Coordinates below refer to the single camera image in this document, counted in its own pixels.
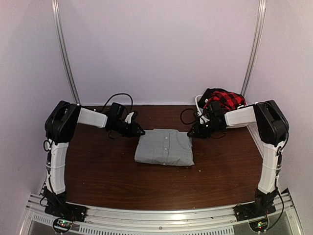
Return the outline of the white plastic basket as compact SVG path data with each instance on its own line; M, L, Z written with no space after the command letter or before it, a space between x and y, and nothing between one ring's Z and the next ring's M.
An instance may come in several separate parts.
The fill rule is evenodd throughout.
M228 110L223 110L218 102L213 102L211 104L208 105L208 107L206 109L204 108L200 108L197 104L197 102L200 100L201 96L203 95L198 95L195 97L195 104L196 104L196 108L197 108L197 112L201 112L204 114L205 118L208 120L208 122L210 120L212 120L213 118L217 118L218 116L223 116L224 114L230 112Z

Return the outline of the grey long sleeve shirt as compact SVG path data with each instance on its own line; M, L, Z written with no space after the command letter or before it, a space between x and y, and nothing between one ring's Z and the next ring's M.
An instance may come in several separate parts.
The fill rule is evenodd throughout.
M146 130L139 138L134 160L143 164L193 166L191 138L175 129Z

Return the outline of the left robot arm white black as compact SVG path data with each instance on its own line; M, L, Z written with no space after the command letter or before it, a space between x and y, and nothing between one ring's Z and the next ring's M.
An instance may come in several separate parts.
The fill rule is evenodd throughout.
M44 147L48 152L46 161L47 185L44 192L48 206L59 216L66 217L70 206L66 203L65 165L67 149L74 137L77 124L115 131L123 137L133 138L145 135L135 122L138 112L130 112L125 119L125 106L113 103L110 109L101 113L78 104L61 100L45 122Z

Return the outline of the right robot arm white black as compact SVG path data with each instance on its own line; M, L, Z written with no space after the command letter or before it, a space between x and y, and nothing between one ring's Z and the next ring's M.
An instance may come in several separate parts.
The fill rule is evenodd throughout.
M206 139L227 127L256 123L263 145L262 172L251 212L261 216L278 194L277 180L282 168L282 153L289 138L289 124L274 100L258 102L225 112L217 102L210 104L208 121L197 116L187 136Z

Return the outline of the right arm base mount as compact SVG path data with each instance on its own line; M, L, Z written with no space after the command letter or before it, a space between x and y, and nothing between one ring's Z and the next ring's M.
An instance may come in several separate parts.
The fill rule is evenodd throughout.
M263 217L268 214L276 212L276 208L274 205L266 206L265 208L257 208L254 202L248 204L237 204L234 208L234 214L236 216L236 220L244 221L251 220L258 217Z

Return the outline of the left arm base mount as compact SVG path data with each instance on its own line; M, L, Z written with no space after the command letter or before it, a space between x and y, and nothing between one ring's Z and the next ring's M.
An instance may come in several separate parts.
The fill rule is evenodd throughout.
M84 222L87 208L69 203L60 203L58 201L51 202L48 200L45 213L54 217L63 218L69 221Z

